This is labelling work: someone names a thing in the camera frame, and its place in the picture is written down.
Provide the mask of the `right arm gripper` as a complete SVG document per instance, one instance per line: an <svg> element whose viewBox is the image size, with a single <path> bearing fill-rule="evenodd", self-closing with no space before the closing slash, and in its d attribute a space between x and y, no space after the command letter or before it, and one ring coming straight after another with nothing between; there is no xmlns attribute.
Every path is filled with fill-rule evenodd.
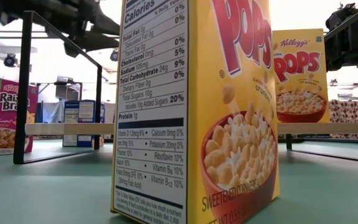
<svg viewBox="0 0 358 224"><path fill-rule="evenodd" d="M345 6L341 3L340 8L326 19L326 27L331 32L357 13L358 8L354 2ZM352 46L358 45L357 36L352 34L350 27L346 27L325 41L327 71L337 71L342 67L358 68L358 51Z"/></svg>

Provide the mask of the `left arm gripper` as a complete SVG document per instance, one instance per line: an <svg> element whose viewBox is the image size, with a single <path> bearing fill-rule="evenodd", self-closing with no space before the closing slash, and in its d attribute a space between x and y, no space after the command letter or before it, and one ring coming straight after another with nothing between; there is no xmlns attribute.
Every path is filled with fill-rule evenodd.
<svg viewBox="0 0 358 224"><path fill-rule="evenodd" d="M108 35L119 35L120 25L105 15L100 1L46 0L44 19L81 50L90 52L118 48L119 42Z"/></svg>

